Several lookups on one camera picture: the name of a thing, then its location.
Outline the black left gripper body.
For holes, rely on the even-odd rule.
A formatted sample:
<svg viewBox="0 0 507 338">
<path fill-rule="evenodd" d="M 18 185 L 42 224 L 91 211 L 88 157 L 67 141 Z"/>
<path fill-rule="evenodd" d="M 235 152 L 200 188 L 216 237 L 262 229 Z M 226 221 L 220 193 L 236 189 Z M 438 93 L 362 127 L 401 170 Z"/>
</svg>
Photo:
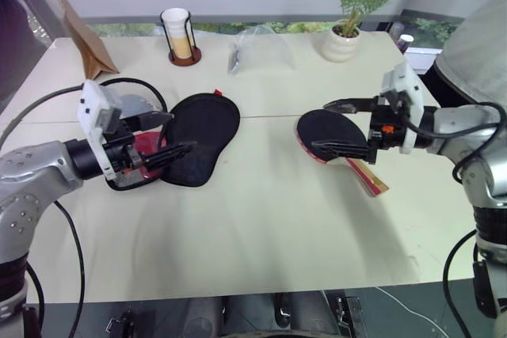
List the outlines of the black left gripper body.
<svg viewBox="0 0 507 338">
<path fill-rule="evenodd" d="M 134 136 L 134 133 L 140 130 L 140 116 L 130 116 L 115 121 L 113 126 L 103 133 L 105 152 L 115 172 L 142 166 L 143 159 L 135 148 Z"/>
</svg>

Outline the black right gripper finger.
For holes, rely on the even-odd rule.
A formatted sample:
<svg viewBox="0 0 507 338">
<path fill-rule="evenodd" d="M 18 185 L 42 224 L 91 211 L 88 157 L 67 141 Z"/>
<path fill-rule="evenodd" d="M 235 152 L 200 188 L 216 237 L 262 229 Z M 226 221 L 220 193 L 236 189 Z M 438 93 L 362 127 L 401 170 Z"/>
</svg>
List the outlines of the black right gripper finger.
<svg viewBox="0 0 507 338">
<path fill-rule="evenodd" d="M 361 146 L 338 140 L 313 140 L 311 141 L 313 153 L 324 161 L 335 158 L 355 158 L 368 160 L 370 152 L 367 146 Z"/>
<path fill-rule="evenodd" d="M 329 112 L 338 114 L 356 114 L 358 112 L 372 112 L 377 105 L 377 97 L 346 98 L 331 101 L 323 105 Z"/>
</svg>

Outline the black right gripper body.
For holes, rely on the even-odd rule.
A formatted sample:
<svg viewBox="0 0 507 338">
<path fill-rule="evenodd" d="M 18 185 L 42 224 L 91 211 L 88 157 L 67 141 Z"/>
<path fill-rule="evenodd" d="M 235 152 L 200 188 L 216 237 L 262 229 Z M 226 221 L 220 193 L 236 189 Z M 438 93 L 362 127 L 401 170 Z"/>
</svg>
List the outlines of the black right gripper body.
<svg viewBox="0 0 507 338">
<path fill-rule="evenodd" d="M 375 96 L 372 99 L 371 119 L 368 132 L 367 162 L 375 164 L 378 150 L 389 150 L 403 144 L 406 127 L 402 116 L 384 103 L 384 99 Z"/>
</svg>

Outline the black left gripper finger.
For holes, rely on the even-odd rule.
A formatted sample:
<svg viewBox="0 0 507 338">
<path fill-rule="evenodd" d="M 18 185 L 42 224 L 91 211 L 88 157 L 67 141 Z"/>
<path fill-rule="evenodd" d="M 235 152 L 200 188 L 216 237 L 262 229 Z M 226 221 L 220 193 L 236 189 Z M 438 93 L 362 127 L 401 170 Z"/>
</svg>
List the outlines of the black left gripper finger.
<svg viewBox="0 0 507 338">
<path fill-rule="evenodd" d="M 143 167 L 146 169 L 165 168 L 172 162 L 182 159 L 197 145 L 195 141 L 176 142 L 169 144 L 153 154 L 143 155 Z"/>
<path fill-rule="evenodd" d="M 138 116 L 139 129 L 151 130 L 156 127 L 164 126 L 174 119 L 174 115 L 170 112 L 152 111 L 145 112 Z"/>
</svg>

